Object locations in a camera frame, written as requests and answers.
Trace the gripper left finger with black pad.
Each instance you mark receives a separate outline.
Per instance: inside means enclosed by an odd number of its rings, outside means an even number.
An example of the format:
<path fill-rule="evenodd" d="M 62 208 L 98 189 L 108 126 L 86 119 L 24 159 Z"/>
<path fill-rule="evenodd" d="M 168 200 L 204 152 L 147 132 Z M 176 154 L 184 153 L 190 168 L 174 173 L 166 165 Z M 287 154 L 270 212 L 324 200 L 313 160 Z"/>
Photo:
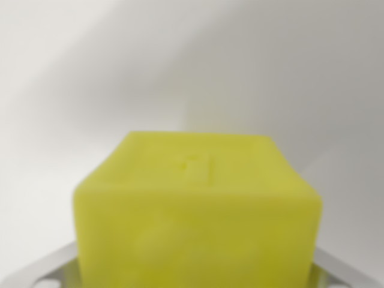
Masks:
<path fill-rule="evenodd" d="M 82 287 L 77 244 L 72 242 L 6 277 L 1 287 Z"/>

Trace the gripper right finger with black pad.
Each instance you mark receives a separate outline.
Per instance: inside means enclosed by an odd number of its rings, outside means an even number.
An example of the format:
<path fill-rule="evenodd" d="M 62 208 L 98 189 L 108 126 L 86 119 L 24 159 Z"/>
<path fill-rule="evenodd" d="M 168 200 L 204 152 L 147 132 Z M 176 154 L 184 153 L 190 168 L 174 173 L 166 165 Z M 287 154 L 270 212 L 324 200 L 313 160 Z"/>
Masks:
<path fill-rule="evenodd" d="M 383 287 L 383 284 L 325 250 L 316 248 L 308 287 Z"/>

